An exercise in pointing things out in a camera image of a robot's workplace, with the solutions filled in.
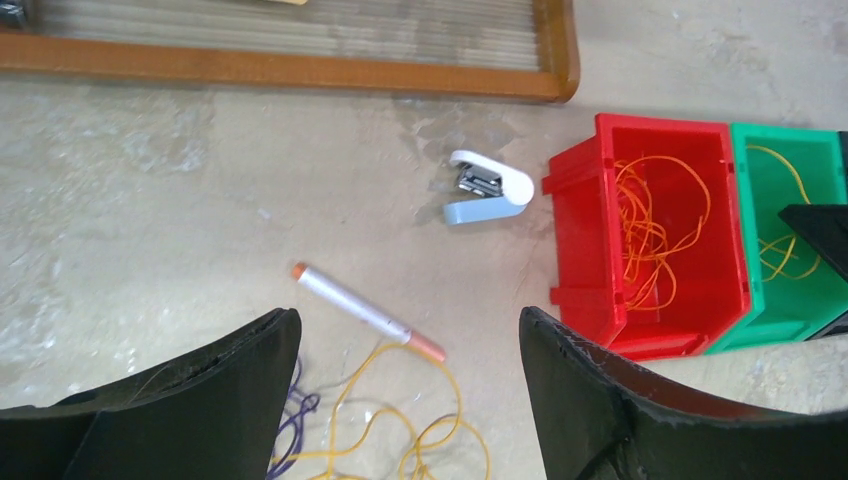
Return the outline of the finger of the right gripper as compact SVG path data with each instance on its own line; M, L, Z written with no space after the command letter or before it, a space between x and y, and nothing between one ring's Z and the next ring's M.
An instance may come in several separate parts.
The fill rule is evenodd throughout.
M846 205L788 205L778 216L847 281Z

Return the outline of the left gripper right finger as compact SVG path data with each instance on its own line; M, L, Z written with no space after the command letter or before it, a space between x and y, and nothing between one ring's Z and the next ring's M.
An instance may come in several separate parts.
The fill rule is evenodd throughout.
M536 307L519 343L550 479L843 479L847 414L804 415L680 384Z

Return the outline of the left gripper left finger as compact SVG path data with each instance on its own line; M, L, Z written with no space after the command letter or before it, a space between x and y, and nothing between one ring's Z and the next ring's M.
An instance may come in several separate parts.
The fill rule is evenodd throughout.
M140 373L1 413L5 479L262 479L302 334L293 309Z

